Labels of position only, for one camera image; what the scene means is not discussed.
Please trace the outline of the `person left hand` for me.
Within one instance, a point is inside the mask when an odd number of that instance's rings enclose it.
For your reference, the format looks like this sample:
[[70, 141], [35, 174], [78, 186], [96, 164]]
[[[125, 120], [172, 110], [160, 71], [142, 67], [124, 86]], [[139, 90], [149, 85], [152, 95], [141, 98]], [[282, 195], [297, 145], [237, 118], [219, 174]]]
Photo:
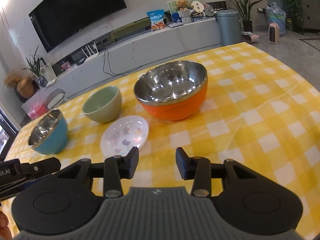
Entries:
[[0, 211], [0, 237], [4, 240], [10, 240], [12, 239], [12, 234], [10, 232], [10, 229], [8, 227], [9, 220], [7, 216]]

